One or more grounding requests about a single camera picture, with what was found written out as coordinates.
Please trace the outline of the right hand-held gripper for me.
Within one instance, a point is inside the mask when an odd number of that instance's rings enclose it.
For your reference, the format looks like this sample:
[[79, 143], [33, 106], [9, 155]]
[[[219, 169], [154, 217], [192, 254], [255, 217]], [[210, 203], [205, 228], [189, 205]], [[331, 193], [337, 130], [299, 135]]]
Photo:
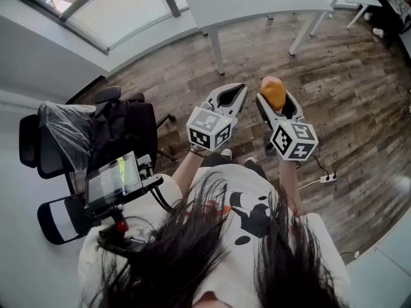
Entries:
[[305, 123], [302, 108], [287, 90], [284, 116], [274, 111], [267, 99], [256, 94], [256, 104], [263, 121], [270, 131], [264, 136], [265, 154], [277, 155], [283, 160], [306, 161], [317, 147], [319, 140], [311, 124]]

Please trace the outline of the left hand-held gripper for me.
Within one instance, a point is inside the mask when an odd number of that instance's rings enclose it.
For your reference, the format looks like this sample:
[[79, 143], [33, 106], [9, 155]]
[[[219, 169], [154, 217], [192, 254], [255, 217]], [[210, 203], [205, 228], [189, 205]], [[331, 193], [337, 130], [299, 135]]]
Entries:
[[206, 150], [216, 150], [232, 136], [248, 93], [244, 83], [229, 83], [213, 90], [186, 123], [188, 140]]

